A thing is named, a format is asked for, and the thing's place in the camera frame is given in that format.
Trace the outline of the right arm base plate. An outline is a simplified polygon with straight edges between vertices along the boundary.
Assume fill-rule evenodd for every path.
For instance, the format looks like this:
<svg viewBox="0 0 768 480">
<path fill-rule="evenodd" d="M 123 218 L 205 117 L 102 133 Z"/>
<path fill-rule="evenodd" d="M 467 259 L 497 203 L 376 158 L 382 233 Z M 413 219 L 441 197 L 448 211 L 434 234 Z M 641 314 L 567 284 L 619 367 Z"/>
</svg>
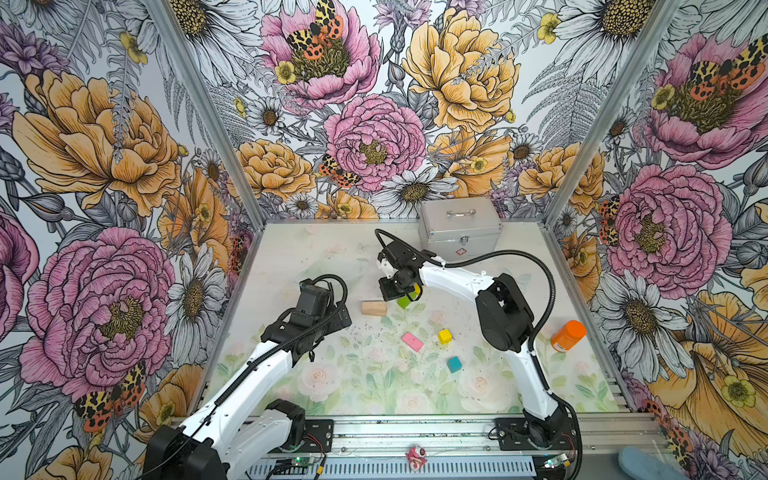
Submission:
<svg viewBox="0 0 768 480">
<path fill-rule="evenodd" d="M 502 451 L 575 452 L 581 441 L 570 420 L 560 423 L 524 417 L 496 418 L 487 437 Z"/>
</svg>

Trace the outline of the blue cloth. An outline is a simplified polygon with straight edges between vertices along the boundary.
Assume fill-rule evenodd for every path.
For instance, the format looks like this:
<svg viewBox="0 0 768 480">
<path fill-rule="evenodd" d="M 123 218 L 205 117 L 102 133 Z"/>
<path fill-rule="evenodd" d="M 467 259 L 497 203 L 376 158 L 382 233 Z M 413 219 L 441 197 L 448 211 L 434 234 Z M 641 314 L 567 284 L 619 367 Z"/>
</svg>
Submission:
<svg viewBox="0 0 768 480">
<path fill-rule="evenodd" d="M 688 480 L 669 465 L 635 447 L 623 448 L 618 454 L 621 470 L 635 480 Z"/>
</svg>

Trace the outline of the orange cup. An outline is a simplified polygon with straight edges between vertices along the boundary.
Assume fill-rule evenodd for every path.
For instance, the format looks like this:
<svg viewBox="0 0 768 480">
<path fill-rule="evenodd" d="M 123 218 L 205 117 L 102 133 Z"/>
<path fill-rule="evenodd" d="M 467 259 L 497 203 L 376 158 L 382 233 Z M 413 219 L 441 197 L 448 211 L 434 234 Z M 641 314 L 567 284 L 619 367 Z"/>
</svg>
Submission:
<svg viewBox="0 0 768 480">
<path fill-rule="evenodd" d="M 577 320 L 568 321 L 551 340 L 551 346 L 558 352 L 567 352 L 587 335 L 586 327 Z"/>
</svg>

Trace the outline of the silver metal case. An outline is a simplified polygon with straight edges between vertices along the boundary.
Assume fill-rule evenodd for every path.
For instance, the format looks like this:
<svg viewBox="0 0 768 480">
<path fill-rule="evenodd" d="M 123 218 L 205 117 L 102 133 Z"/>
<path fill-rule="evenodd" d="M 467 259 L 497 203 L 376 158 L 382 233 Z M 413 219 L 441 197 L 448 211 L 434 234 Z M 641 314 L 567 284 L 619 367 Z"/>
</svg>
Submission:
<svg viewBox="0 0 768 480">
<path fill-rule="evenodd" d="M 486 197 L 426 201 L 421 205 L 421 249 L 448 262 L 495 250 L 503 225 Z"/>
</svg>

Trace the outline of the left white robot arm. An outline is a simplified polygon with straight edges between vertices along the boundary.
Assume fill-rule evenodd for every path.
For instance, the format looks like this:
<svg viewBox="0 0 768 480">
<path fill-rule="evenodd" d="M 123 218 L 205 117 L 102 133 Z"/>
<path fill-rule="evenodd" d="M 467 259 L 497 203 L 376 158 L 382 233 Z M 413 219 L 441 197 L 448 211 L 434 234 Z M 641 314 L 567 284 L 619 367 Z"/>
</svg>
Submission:
<svg viewBox="0 0 768 480">
<path fill-rule="evenodd" d="M 270 451 L 298 443 L 304 413 L 290 402 L 246 421 L 264 396 L 322 340 L 350 326 L 348 286 L 323 274 L 299 285 L 295 306 L 269 324 L 232 378 L 179 426 L 160 427 L 145 451 L 143 479 L 236 479 Z"/>
</svg>

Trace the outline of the natural wood block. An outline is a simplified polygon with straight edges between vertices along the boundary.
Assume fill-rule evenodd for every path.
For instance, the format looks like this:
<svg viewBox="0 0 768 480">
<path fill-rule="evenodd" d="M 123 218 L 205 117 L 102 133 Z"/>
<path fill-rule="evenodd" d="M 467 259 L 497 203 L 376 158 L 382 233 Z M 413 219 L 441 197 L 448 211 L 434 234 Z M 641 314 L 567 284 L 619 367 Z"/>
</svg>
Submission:
<svg viewBox="0 0 768 480">
<path fill-rule="evenodd" d="M 384 317 L 387 315 L 387 303 L 384 301 L 362 301 L 361 313 L 366 316 Z"/>
</svg>

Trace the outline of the pink rectangular block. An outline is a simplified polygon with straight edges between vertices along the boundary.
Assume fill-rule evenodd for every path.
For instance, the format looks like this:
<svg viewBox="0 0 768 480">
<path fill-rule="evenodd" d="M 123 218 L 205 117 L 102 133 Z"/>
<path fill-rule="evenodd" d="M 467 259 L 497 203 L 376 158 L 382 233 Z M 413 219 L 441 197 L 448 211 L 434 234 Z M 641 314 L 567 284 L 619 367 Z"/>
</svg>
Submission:
<svg viewBox="0 0 768 480">
<path fill-rule="evenodd" d="M 424 343 L 414 336 L 410 332 L 406 332 L 401 337 L 402 342 L 407 345 L 410 349 L 412 349 L 414 352 L 420 352 L 423 348 Z"/>
</svg>

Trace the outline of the teal cube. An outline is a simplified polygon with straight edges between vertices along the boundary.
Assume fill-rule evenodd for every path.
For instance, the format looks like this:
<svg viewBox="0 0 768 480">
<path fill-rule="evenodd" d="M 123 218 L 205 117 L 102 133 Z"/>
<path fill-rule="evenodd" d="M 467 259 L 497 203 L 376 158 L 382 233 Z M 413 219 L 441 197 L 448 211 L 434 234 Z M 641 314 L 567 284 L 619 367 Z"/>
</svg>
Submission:
<svg viewBox="0 0 768 480">
<path fill-rule="evenodd" d="M 456 356 L 449 358 L 446 365 L 451 373 L 459 372 L 463 368 L 461 360 Z"/>
</svg>

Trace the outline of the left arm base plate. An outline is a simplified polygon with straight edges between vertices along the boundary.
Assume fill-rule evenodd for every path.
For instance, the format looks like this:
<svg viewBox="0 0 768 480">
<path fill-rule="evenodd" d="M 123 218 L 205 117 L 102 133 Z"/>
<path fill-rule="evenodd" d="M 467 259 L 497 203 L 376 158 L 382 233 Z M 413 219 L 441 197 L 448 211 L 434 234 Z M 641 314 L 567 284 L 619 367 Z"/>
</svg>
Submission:
<svg viewBox="0 0 768 480">
<path fill-rule="evenodd" d="M 285 443 L 278 447 L 282 453 L 329 453 L 332 449 L 335 422 L 327 419 L 294 421 Z"/>
</svg>

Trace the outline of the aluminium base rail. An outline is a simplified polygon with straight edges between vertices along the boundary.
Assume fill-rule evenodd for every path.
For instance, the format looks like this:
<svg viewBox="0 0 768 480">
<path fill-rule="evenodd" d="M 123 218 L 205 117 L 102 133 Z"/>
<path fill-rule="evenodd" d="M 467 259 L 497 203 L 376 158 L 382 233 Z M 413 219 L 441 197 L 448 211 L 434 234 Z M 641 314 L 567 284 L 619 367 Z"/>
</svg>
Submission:
<svg viewBox="0 0 768 480">
<path fill-rule="evenodd" d="M 401 457 L 420 446 L 430 457 L 498 456 L 502 454 L 548 455 L 559 452 L 522 450 L 502 451 L 487 434 L 493 427 L 494 414 L 476 415 L 405 415 L 405 416 L 324 416 L 335 422 L 331 458 Z M 645 453 L 668 451 L 666 439 L 654 418 L 647 413 L 580 413 L 581 444 L 585 454 L 613 454 L 624 447 L 636 447 Z M 278 447 L 265 455 L 277 457 Z"/>
</svg>

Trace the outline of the green rectangular block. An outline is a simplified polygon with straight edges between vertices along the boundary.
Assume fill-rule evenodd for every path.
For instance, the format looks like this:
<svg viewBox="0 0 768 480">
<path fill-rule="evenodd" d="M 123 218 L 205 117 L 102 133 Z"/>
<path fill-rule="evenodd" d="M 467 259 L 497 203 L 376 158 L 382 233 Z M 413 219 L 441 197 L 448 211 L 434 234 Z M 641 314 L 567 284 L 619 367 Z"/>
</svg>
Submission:
<svg viewBox="0 0 768 480">
<path fill-rule="evenodd" d="M 407 309 L 412 303 L 415 303 L 414 299 L 409 298 L 408 296 L 399 298 L 396 301 L 397 305 L 402 309 Z"/>
</svg>

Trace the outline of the pink toy figure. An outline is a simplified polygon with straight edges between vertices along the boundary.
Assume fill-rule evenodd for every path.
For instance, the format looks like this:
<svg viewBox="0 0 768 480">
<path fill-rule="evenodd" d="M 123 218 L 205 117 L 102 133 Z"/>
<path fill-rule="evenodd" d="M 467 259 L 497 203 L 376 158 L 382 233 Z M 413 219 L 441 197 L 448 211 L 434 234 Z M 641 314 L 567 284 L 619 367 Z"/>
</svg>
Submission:
<svg viewBox="0 0 768 480">
<path fill-rule="evenodd" d="M 419 471 L 427 463 L 426 450 L 420 446 L 414 446 L 406 453 L 406 459 L 412 471 Z"/>
</svg>

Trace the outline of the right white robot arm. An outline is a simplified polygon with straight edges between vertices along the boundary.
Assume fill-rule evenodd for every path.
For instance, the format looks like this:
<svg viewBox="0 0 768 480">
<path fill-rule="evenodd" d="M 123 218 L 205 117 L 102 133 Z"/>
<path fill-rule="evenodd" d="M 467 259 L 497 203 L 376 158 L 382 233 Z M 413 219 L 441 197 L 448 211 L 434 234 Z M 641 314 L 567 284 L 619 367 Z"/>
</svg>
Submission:
<svg viewBox="0 0 768 480">
<path fill-rule="evenodd" d="M 386 301 L 409 298 L 425 287 L 438 289 L 474 304 L 485 341 L 505 354 L 523 399 L 525 422 L 512 438 L 546 450 L 568 434 L 574 444 L 581 444 L 577 413 L 551 388 L 536 352 L 536 338 L 549 320 L 556 303 L 556 284 L 548 266 L 535 255 L 515 249 L 482 254 L 459 262 L 448 262 L 427 251 L 419 251 L 383 229 L 374 235 L 382 247 L 377 264 L 383 273 L 379 279 Z M 469 266 L 496 257 L 514 256 L 538 266 L 548 285 L 547 303 L 539 319 L 535 318 L 518 283 L 509 274 L 490 276 L 476 273 Z"/>
</svg>

